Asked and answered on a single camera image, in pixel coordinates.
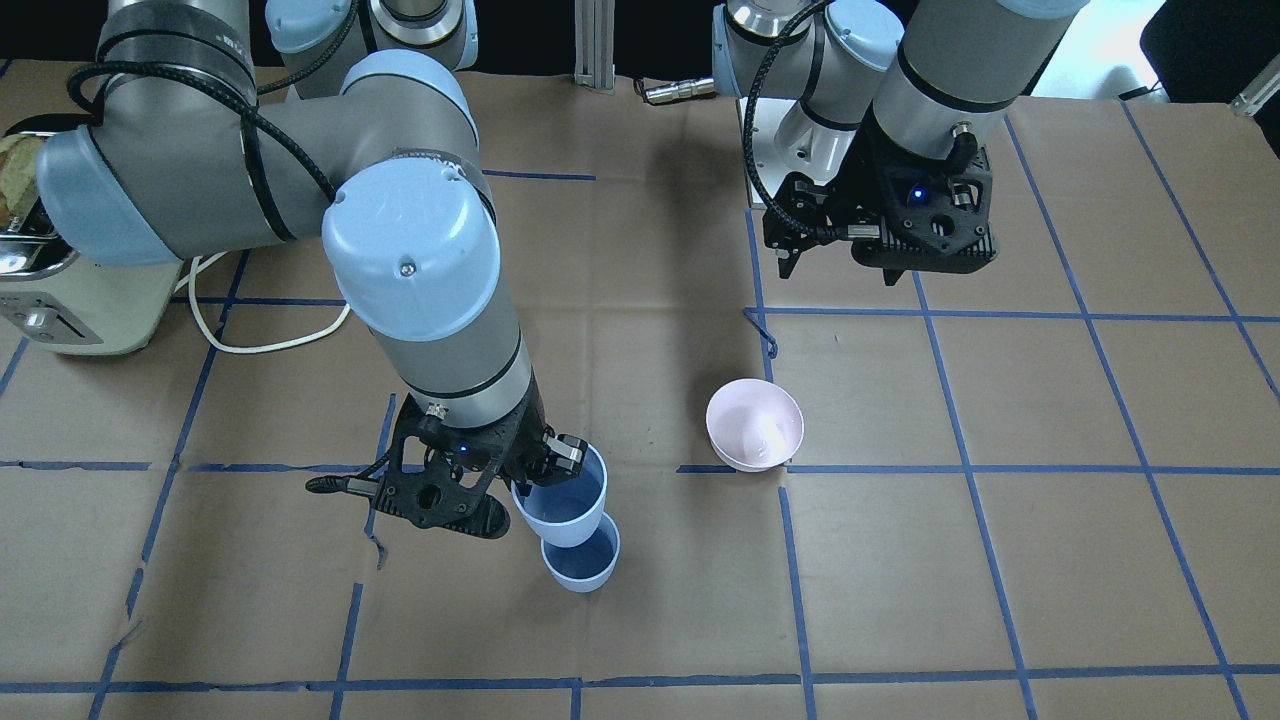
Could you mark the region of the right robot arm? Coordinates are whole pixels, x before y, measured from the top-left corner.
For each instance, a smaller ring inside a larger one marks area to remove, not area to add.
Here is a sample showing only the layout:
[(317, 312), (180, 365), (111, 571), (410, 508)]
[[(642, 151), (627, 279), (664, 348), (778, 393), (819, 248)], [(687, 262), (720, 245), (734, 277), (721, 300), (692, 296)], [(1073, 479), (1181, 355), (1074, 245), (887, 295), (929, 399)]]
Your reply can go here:
[(453, 61), (342, 40), (352, 1), (271, 1), (293, 59), (334, 58), (262, 105), (244, 1), (114, 1), (67, 83), (91, 118), (38, 152), (60, 236), (113, 266), (320, 238), (338, 288), (422, 409), (474, 430), (534, 420), (535, 377), (502, 270), (479, 132)]

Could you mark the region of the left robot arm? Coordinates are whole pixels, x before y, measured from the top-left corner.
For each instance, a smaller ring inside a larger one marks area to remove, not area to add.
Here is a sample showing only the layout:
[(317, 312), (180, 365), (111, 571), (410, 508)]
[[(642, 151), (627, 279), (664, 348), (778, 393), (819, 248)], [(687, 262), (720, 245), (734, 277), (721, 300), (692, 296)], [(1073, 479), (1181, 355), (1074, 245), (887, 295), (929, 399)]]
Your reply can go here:
[(972, 274), (1000, 252), (987, 142), (1059, 46), (1080, 1), (726, 1), (716, 91), (745, 101), (748, 182), (787, 279), (847, 243), (892, 286)]

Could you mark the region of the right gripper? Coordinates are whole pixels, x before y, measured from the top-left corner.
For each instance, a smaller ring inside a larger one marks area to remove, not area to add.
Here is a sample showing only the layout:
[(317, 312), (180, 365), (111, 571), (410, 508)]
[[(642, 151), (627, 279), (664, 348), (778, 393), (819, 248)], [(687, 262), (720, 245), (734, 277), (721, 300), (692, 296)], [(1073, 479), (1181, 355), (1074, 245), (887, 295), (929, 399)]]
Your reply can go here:
[(589, 442), (557, 433), (547, 423), (538, 386), (529, 386), (518, 409), (518, 425), (500, 475), (512, 493), (531, 493), (536, 487), (558, 486), (577, 478), (588, 459)]

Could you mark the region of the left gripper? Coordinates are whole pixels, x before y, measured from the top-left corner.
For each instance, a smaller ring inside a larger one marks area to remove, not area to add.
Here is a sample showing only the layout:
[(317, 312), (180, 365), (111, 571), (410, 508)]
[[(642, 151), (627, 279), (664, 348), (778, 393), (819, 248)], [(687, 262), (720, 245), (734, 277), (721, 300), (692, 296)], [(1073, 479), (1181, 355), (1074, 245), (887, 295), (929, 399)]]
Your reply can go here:
[(763, 227), (780, 278), (790, 278), (809, 250), (844, 241), (861, 250), (881, 242), (879, 217), (837, 197), (828, 186), (854, 137), (852, 129), (781, 126), (765, 143), (778, 165), (769, 170), (765, 187), (781, 211), (768, 209)]

